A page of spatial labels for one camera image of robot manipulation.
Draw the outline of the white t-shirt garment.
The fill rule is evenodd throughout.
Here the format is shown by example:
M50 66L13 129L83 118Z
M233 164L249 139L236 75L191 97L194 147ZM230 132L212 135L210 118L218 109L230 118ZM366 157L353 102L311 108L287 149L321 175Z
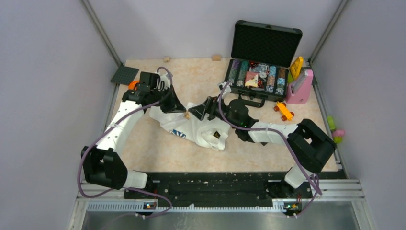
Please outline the white t-shirt garment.
M160 123L160 127L167 132L180 138L187 139L204 148L215 151L223 151L230 125L218 118L203 121L190 114L190 119L184 117L184 113L165 114L159 107L152 107L149 115Z

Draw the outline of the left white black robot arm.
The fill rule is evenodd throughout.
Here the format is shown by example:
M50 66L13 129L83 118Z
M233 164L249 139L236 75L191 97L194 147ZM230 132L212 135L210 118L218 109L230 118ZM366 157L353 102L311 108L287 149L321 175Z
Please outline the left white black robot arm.
M186 111L175 93L172 73L165 67L158 70L163 72L140 73L139 82L123 94L117 113L102 136L83 148L79 171L86 182L116 190L132 187L142 198L153 194L154 186L148 182L148 175L128 169L120 155L147 109L157 107L169 114Z

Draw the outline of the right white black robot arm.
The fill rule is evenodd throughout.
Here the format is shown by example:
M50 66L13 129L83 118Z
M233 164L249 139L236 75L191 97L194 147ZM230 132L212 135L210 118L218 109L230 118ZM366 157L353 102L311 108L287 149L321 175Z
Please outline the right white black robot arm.
M221 91L217 97L207 97L202 104L189 108L189 113L200 121L220 119L234 128L238 138L244 142L285 145L295 165L287 172L281 184L284 196L294 197L305 181L318 189L316 175L335 152L336 143L310 119L287 125L254 119L249 116L249 109L242 100L234 99L225 104L224 97L231 92L229 82L219 84L219 88Z

